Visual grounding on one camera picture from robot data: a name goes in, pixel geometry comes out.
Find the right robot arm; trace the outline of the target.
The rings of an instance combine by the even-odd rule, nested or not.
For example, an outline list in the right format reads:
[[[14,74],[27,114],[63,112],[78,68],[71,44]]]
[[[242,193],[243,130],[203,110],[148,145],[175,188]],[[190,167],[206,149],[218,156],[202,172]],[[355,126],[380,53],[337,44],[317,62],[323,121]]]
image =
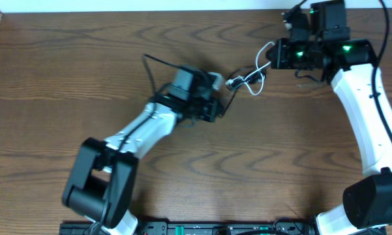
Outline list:
[[[274,69],[320,69],[340,99],[359,147],[363,179],[347,188],[342,204],[318,214],[317,234],[373,234],[392,225],[392,108],[382,83],[381,52],[353,39],[344,1],[299,5],[284,12],[289,37],[266,57]]]

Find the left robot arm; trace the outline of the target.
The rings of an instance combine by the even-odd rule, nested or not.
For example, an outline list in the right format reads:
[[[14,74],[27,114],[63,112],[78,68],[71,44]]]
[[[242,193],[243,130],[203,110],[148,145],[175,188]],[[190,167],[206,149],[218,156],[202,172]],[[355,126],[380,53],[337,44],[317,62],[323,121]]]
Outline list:
[[[223,105],[217,97],[224,78],[184,65],[173,82],[155,90],[142,113],[104,140],[88,138],[79,149],[61,200],[88,218],[88,234],[133,234],[138,219],[130,212],[138,164],[182,121],[214,122]]]

